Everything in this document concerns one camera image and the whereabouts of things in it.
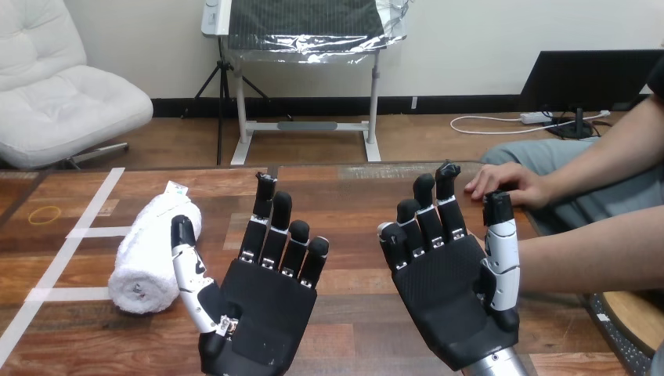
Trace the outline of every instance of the tripod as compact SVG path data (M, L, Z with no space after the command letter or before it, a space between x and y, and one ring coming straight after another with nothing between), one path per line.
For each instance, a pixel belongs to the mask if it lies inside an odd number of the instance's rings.
M212 81L212 78L215 77L217 72L221 72L221 84L219 85L219 116L218 116L218 125L217 125L217 166L222 164L222 124L223 124L223 107L228 106L229 101L230 101L230 95L229 95L229 86L228 86L228 76L226 75L229 70L234 71L235 68L231 63L226 61L224 58L224 53L222 50L222 38L217 37L217 44L219 46L219 60L217 61L217 66L215 69L212 71L210 74L210 77L207 78L203 86L201 86L200 90L196 94L196 96L193 97L193 102L189 105L189 107L185 108L184 113L180 118L184 119L189 115L189 108L197 104L198 99L200 98L201 94L203 94L203 91L205 88L207 88L208 85L210 85L210 81ZM288 118L288 121L293 121L293 117L290 116L285 110L281 109L279 106L276 104L272 103L270 98L261 90L258 88L258 86L254 85L253 82L249 81L246 77L242 76L242 80L249 85L250 88L255 90L268 104L268 106L272 107L275 109L277 112L283 113L286 115Z

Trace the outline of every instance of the white cushion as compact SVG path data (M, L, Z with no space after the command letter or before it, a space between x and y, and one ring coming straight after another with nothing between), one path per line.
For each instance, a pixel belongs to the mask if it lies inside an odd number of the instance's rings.
M114 74L79 65L0 92L0 158L34 168L144 125L150 98Z
M0 92L85 65L62 0L0 0Z

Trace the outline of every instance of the computer monitor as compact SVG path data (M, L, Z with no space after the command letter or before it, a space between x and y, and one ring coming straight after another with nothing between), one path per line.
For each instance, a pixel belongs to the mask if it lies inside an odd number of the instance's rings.
M633 102L664 50L542 51L521 91L519 110L576 113L583 137L584 110L611 110Z

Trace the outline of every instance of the white towel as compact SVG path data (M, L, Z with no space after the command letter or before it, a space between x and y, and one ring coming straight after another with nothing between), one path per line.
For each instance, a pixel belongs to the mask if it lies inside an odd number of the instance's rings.
M155 197L134 221L117 250L108 293L116 306L130 313L156 313L168 308L179 289L171 257L171 220L186 215L200 235L200 210L178 193Z

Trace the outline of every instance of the monitor stand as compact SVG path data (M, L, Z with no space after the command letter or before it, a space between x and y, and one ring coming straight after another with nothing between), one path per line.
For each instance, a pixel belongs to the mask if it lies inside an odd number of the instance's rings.
M583 108L576 108L576 117L574 118L563 117L558 119L558 123L567 123L569 121L574 121L575 123L547 128L547 131L563 139L586 139L593 136L592 125L583 120Z

